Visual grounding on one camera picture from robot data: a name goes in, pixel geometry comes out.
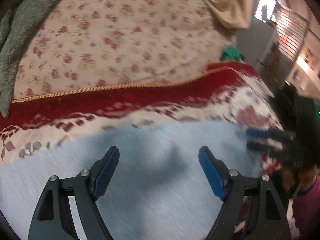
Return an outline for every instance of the gold rope trim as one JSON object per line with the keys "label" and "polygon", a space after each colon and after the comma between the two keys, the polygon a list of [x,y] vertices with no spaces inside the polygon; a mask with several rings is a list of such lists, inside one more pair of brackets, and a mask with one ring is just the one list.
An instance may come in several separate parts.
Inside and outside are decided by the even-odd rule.
{"label": "gold rope trim", "polygon": [[236,72],[237,74],[239,74],[239,72],[234,70],[233,68],[224,66],[224,67],[218,67],[218,68],[215,68],[212,70],[208,70],[204,74],[202,74],[201,76],[192,78],[188,81],[178,81],[178,82],[173,82],[173,83],[128,83],[128,84],[108,85],[108,86],[102,86],[102,87],[81,88],[81,89],[76,89],[76,90],[71,90],[71,91],[64,91],[64,92],[58,92],[58,93],[52,93],[52,94],[45,94],[45,95],[31,96],[31,97],[27,97],[27,98],[14,99],[14,100],[12,100],[12,103],[22,103],[22,102],[32,101],[32,100],[36,100],[36,99],[41,99],[41,98],[61,97],[61,96],[79,94],[79,93],[84,93],[84,92],[113,90],[113,89],[120,89],[120,88],[174,87],[174,86],[183,85],[183,84],[193,82],[195,80],[198,80],[200,78],[203,78],[203,77],[208,76],[210,74],[213,74],[215,72],[226,70],[226,69],[231,69],[234,72]]}

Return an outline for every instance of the window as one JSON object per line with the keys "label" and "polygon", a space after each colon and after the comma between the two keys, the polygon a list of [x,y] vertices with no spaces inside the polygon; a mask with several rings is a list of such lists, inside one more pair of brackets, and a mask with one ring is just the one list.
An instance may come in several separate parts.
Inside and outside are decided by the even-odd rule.
{"label": "window", "polygon": [[261,13],[262,13],[262,6],[267,6],[267,18],[271,20],[273,11],[276,6],[276,0],[259,0],[259,4],[254,16],[262,21]]}

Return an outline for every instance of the blue cloth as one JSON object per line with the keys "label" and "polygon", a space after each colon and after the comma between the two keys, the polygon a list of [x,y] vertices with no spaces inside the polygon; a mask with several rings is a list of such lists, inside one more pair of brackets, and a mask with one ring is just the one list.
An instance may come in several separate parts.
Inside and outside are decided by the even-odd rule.
{"label": "blue cloth", "polygon": [[[222,205],[201,169],[198,151],[208,146],[229,169],[257,177],[260,157],[246,151],[246,142],[242,127],[217,121],[103,131],[3,165],[0,208],[17,234],[27,239],[49,177],[73,177],[115,145],[120,161],[105,195],[97,201],[113,238],[198,240],[208,234]],[[86,239],[71,200],[78,237]]]}

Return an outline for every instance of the gray fleece fabric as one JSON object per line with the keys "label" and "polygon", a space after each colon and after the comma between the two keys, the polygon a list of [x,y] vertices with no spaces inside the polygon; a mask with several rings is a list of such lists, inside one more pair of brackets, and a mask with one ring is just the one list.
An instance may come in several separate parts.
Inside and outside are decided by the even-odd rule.
{"label": "gray fleece fabric", "polygon": [[0,113],[8,118],[19,62],[60,0],[15,0],[0,22]]}

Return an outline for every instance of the green cloth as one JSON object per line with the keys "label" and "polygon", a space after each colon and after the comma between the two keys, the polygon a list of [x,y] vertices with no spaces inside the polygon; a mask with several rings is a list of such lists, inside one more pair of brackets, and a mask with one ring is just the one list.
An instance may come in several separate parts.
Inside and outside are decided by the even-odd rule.
{"label": "green cloth", "polygon": [[226,47],[221,56],[221,61],[240,61],[241,54],[234,47]]}

